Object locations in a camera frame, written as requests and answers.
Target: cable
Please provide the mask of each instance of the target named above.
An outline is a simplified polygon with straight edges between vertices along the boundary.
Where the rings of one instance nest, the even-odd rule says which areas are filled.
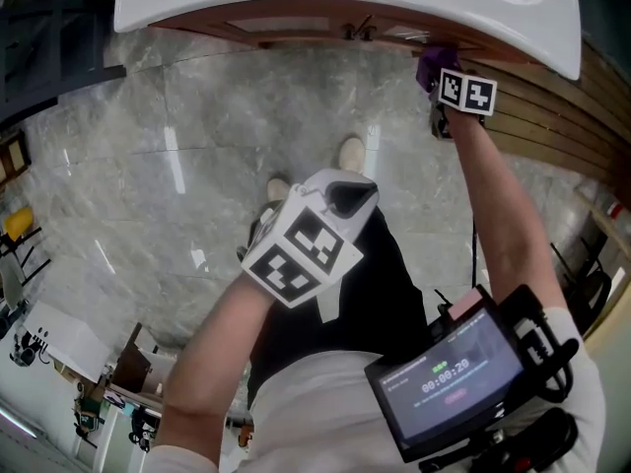
[[[441,297],[441,299],[443,300],[443,302],[447,305],[447,306],[452,306],[452,302],[450,302],[447,298],[445,298],[445,295],[443,293],[441,293],[438,289],[434,290],[434,293],[436,293],[438,296]]]
[[[547,324],[537,324],[537,326],[541,329],[544,336],[550,342],[550,346],[552,347],[552,349],[558,349],[559,344],[558,342],[556,342],[556,338],[550,337],[547,334],[548,332],[551,333],[551,331],[549,331],[549,326]],[[548,353],[548,350],[541,341],[538,333],[534,329],[530,330],[526,335],[524,335],[522,341],[526,345],[531,347],[543,362],[549,359],[550,355]],[[563,379],[561,378],[559,374],[560,372],[563,372],[565,376],[565,381],[563,381]],[[553,374],[551,378],[553,378],[558,385],[558,389],[551,389],[549,387],[543,386],[539,389],[538,395],[552,403],[561,403],[568,396],[570,390],[572,389],[572,385],[574,382],[572,370],[569,366],[562,367],[559,372]]]
[[[471,237],[471,257],[473,259],[471,270],[471,288],[477,284],[477,229],[475,228],[475,219],[473,223],[473,236]]]

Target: shoe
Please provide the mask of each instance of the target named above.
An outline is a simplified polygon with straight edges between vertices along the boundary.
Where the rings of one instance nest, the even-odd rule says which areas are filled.
[[[267,201],[283,201],[289,196],[291,186],[286,180],[272,177],[267,181]]]
[[[339,150],[339,167],[348,171],[362,173],[366,160],[366,146],[359,137],[350,137]]]

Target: small monitor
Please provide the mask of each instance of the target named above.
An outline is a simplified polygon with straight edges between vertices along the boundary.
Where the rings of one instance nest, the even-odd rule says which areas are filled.
[[[406,462],[503,417],[504,400],[525,372],[515,332],[488,295],[473,292],[479,300],[414,360],[389,365],[382,358],[366,368]]]

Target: display screen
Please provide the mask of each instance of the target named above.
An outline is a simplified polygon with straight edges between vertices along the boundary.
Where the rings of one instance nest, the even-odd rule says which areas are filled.
[[[382,375],[379,385],[403,440],[430,434],[490,396],[501,399],[524,370],[484,308],[411,363]]]

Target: person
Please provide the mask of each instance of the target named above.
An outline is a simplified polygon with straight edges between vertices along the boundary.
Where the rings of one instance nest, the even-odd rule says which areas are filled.
[[[575,417],[579,437],[550,471],[595,471],[604,432],[602,389],[556,279],[543,223],[477,118],[449,107],[446,115],[494,300],[499,304],[528,285],[559,341],[575,337],[581,345],[571,362],[574,387],[560,404]],[[359,139],[348,141],[341,167],[361,169],[364,152]],[[278,181],[268,185],[270,200],[287,189]],[[427,333],[422,295],[381,212],[356,244],[364,258],[342,279],[339,317],[325,324],[315,302],[288,309],[246,274],[228,287],[175,364],[145,471],[218,471],[225,415],[248,360],[254,438],[239,472],[418,470],[402,462],[364,367],[419,343]],[[531,399],[506,418],[505,429],[517,433],[550,405]],[[470,461],[445,471],[467,471]]]
[[[0,290],[0,295],[4,297],[2,290]],[[7,336],[16,321],[24,315],[27,311],[27,304],[26,300],[21,300],[15,310],[11,310],[7,304],[2,307],[0,310],[0,340]]]
[[[75,398],[74,414],[75,433],[81,439],[88,441],[88,435],[96,431],[105,423],[101,417],[101,405],[105,397],[106,379],[101,376],[99,383],[81,376],[77,382],[77,397]]]

